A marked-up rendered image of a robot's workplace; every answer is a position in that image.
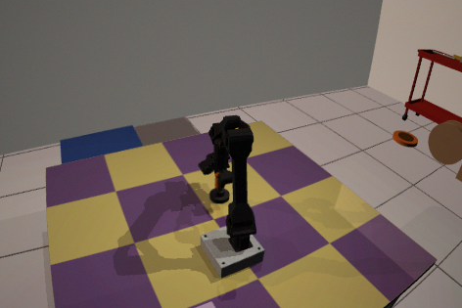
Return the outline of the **orange knob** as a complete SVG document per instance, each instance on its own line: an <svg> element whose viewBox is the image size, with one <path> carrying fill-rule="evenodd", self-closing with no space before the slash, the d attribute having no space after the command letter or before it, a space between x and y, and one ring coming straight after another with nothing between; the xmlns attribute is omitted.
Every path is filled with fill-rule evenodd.
<svg viewBox="0 0 462 308"><path fill-rule="evenodd" d="M225 186L224 186L223 188L220 188L220 183L219 183L219 181L216 179L216 176L218 176L219 174L220 174L219 172L215 173L214 186L215 186L217 189L223 189Z"/></svg>

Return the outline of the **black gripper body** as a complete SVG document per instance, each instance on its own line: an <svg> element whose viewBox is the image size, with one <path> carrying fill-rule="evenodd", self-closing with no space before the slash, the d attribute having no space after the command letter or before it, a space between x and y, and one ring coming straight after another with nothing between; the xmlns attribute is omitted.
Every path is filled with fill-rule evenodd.
<svg viewBox="0 0 462 308"><path fill-rule="evenodd" d="M212 158L216 160L216 164L218 166L218 172L220 173L218 175L218 181L220 184L229 184L232 183L232 171L228 171L226 168L230 168L230 165L228 164L228 159L230 159L230 155L226 156L218 156L215 155L214 153L211 154Z"/></svg>

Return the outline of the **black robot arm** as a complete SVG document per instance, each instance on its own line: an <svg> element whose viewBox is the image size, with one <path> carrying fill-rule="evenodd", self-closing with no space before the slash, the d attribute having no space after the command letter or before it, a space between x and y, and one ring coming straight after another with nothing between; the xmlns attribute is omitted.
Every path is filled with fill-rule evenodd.
<svg viewBox="0 0 462 308"><path fill-rule="evenodd" d="M235 252L239 252L253 247L250 235L256 234L254 214L248 203L247 177L247 158L253 149L254 134L250 125L241 120L240 115L223 117L221 122L212 124L208 134L214 144L215 155L231 156L233 201L228 204L225 221L227 235L230 236L228 240ZM213 169L218 171L216 160L211 154L198 166L204 175L209 175Z"/></svg>

